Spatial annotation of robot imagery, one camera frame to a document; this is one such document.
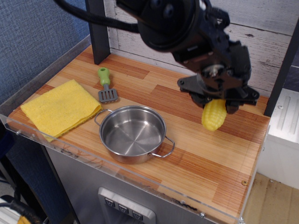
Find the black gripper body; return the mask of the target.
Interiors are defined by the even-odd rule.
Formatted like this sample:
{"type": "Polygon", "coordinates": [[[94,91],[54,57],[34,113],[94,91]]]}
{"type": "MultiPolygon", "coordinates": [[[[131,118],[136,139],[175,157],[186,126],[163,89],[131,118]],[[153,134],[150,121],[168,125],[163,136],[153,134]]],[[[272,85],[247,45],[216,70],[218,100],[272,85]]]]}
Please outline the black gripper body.
{"type": "Polygon", "coordinates": [[[195,76],[178,80],[182,92],[209,95],[213,99],[234,100],[255,105],[260,94],[248,86],[248,76],[238,76],[233,69],[211,65],[195,76]]]}

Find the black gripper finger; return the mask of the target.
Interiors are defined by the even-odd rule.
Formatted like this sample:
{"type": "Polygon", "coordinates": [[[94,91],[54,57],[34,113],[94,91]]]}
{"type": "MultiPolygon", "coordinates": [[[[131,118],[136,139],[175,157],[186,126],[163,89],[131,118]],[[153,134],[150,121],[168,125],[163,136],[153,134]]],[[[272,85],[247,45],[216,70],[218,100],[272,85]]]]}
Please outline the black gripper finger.
{"type": "Polygon", "coordinates": [[[243,102],[226,100],[225,106],[228,114],[234,114],[239,110],[240,106],[243,106],[243,102]]]}
{"type": "Polygon", "coordinates": [[[190,92],[193,102],[200,108],[204,109],[205,105],[213,100],[213,98],[209,95],[199,94],[195,92],[190,92]]]}

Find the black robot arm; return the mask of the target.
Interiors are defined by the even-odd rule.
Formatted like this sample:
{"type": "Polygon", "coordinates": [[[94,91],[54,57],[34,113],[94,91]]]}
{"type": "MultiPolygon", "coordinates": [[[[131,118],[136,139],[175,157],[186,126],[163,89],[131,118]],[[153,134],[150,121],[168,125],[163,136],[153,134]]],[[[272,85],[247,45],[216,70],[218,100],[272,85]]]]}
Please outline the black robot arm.
{"type": "Polygon", "coordinates": [[[183,92],[199,107],[224,100],[233,114],[244,104],[255,105],[259,93],[248,86],[249,51],[230,40],[227,12],[208,0],[119,0],[117,6],[137,19],[143,42],[170,52],[175,61],[195,73],[178,80],[183,92]]]}

